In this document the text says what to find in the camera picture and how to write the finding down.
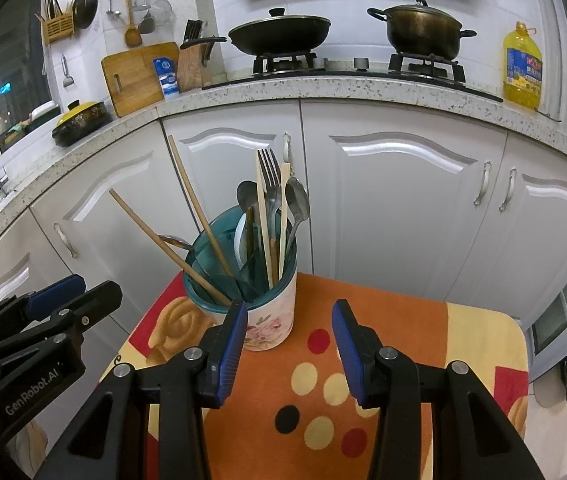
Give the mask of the pale wooden chopstick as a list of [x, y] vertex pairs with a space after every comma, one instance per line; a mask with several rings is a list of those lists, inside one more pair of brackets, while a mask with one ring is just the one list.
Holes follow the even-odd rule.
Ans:
[[272, 269], [272, 258], [270, 258], [270, 240], [268, 239], [267, 231], [267, 214], [266, 214], [266, 195], [263, 182], [262, 169], [259, 159], [259, 150], [256, 150], [254, 154], [254, 159], [256, 160], [256, 192], [258, 192], [258, 208], [259, 208], [259, 218], [260, 218], [260, 231], [262, 238], [264, 262], [266, 268], [268, 288], [272, 289], [274, 286], [273, 280], [273, 269]]

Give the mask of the brown wooden chopstick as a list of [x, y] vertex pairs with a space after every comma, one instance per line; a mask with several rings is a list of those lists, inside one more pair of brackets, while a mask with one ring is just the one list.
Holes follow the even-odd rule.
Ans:
[[178, 153], [175, 140], [172, 136], [169, 136], [168, 140], [171, 154], [176, 162], [177, 170], [183, 180], [189, 200], [192, 202], [192, 207], [195, 208], [195, 213], [201, 223], [201, 226], [208, 236], [209, 242], [213, 248], [213, 252], [215, 256], [218, 257], [218, 262], [221, 263], [222, 269], [224, 270], [225, 274], [233, 278], [235, 274], [232, 268], [229, 266], [229, 263], [222, 252], [220, 244], [218, 244], [218, 241], [216, 240], [216, 237], [211, 229], [210, 222], [208, 221], [208, 218], [206, 218], [206, 214], [201, 207], [195, 189], [192, 187], [192, 182], [190, 182], [187, 170], [184, 166], [184, 162], [182, 162], [182, 159], [180, 158], [180, 153]]

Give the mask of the hanging steel strainer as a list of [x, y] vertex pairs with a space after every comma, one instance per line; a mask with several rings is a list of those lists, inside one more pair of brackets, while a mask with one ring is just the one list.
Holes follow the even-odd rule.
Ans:
[[158, 20], [160, 25], [164, 25], [172, 21], [173, 8], [169, 0], [156, 0], [154, 7], [159, 11]]

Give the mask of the wooden knife block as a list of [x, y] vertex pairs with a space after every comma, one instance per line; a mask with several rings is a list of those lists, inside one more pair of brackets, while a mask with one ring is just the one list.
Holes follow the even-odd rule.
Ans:
[[212, 42], [202, 36], [202, 29], [203, 21], [188, 20], [186, 23], [177, 62], [177, 82], [182, 93], [212, 84], [210, 70], [206, 67]]

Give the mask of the bronze cooking pot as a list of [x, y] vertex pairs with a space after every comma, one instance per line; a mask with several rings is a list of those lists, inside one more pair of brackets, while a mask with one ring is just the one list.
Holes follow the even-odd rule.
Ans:
[[477, 37], [472, 29], [448, 13], [429, 6], [427, 0], [399, 4], [380, 10], [368, 8], [367, 14], [387, 26], [387, 39], [397, 53], [435, 56], [454, 61], [463, 38]]

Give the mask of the light wooden chopstick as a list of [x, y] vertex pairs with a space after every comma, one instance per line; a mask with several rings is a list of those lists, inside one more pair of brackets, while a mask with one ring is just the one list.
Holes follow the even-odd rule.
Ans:
[[285, 187], [291, 174], [290, 162], [284, 162], [280, 167], [280, 192], [282, 192], [282, 206], [280, 207], [280, 233], [278, 255], [278, 278], [282, 278], [285, 269], [285, 244], [287, 244], [288, 204], [285, 198]]

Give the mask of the steel spoon round bowl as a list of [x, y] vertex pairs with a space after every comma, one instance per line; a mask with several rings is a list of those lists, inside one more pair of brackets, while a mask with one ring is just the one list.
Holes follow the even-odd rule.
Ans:
[[285, 185], [285, 198], [287, 199], [288, 208], [292, 214], [292, 228], [288, 237], [285, 252], [290, 252], [292, 244], [295, 240], [295, 234], [302, 222], [309, 219], [311, 215], [311, 204], [304, 185], [297, 177], [290, 177]]

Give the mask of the blue white salt bag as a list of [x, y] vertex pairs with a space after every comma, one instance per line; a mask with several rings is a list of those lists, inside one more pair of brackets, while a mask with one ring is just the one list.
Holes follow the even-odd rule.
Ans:
[[176, 66], [172, 58], [161, 56], [155, 58], [154, 71], [158, 77], [160, 89], [165, 100], [174, 99], [180, 94], [180, 87], [178, 87]]

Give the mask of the steel fork wooden handle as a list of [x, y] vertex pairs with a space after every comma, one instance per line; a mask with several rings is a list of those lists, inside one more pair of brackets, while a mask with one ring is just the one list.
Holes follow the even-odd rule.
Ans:
[[270, 270], [272, 270], [273, 286], [278, 283], [278, 263], [276, 252], [276, 212], [282, 203], [280, 197], [280, 180], [278, 170], [273, 165], [272, 151], [260, 148], [258, 161], [265, 185], [265, 206], [268, 231], [268, 247], [270, 248]]

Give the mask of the hanging small steel scoop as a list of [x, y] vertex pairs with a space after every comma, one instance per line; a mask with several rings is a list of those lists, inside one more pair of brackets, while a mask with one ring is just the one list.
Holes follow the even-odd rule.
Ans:
[[74, 84], [74, 78], [70, 74], [68, 60], [64, 54], [61, 55], [61, 68], [63, 74], [62, 86], [63, 88], [69, 88]]

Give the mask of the dark steel spoon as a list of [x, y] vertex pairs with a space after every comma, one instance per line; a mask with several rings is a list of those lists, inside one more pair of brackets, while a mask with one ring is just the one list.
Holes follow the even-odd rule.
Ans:
[[244, 220], [244, 241], [246, 242], [247, 259], [250, 259], [254, 252], [253, 243], [253, 223], [254, 223], [254, 206], [258, 202], [258, 187], [256, 182], [251, 180], [242, 181], [237, 188], [238, 205], [246, 215]]

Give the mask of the black gas stove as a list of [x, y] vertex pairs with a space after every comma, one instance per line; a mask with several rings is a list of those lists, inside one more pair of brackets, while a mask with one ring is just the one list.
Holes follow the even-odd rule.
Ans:
[[249, 73], [240, 74], [224, 82], [214, 82], [209, 84], [209, 88], [253, 80], [311, 76], [369, 77], [417, 82], [469, 93], [471, 96], [481, 96], [497, 103], [504, 102], [500, 96], [469, 86], [465, 70], [457, 61], [446, 61], [434, 55], [402, 53], [393, 53], [387, 67], [381, 68], [373, 68], [368, 58], [353, 58], [352, 62], [347, 64], [319, 58], [315, 52], [260, 55], [254, 59]]

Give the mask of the steel spoon oval bowl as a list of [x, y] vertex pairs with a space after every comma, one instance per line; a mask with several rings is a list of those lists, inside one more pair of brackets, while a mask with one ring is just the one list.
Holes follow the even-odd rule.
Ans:
[[192, 249], [194, 249], [194, 246], [192, 246], [192, 244], [189, 244], [188, 242], [186, 242], [186, 240], [184, 240], [184, 238], [181, 238], [179, 236], [160, 235], [160, 240], [163, 240], [165, 244], [184, 249], [186, 250], [186, 252], [191, 252]]

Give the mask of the dark brown chopstick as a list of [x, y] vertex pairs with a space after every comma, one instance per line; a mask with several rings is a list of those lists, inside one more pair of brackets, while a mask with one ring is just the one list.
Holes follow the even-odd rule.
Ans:
[[116, 193], [114, 188], [110, 188], [109, 190], [110, 196], [116, 203], [124, 210], [125, 214], [130, 217], [136, 226], [142, 230], [149, 238], [156, 244], [162, 252], [165, 253], [177, 266], [180, 267], [187, 275], [189, 275], [196, 283], [198, 283], [204, 290], [206, 290], [209, 295], [215, 299], [219, 304], [224, 307], [229, 307], [232, 304], [232, 300], [230, 300], [227, 296], [225, 296], [222, 292], [220, 292], [217, 288], [215, 288], [208, 280], [203, 278], [201, 274], [199, 274], [190, 264], [188, 264], [182, 257], [177, 255], [174, 250], [169, 248], [169, 245], [165, 243], [164, 240], [156, 233], [153, 229], [148, 226], [148, 224], [139, 217], [136, 212], [127, 205], [125, 200]]

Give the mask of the orange yellow patterned mat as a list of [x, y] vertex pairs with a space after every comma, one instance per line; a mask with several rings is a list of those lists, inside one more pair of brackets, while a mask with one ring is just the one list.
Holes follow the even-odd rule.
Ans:
[[[229, 308], [175, 278], [107, 374], [168, 362]], [[527, 400], [510, 316], [299, 274], [290, 335], [242, 348], [232, 393], [203, 411], [210, 479], [538, 479]], [[158, 416], [142, 479], [161, 479]]]

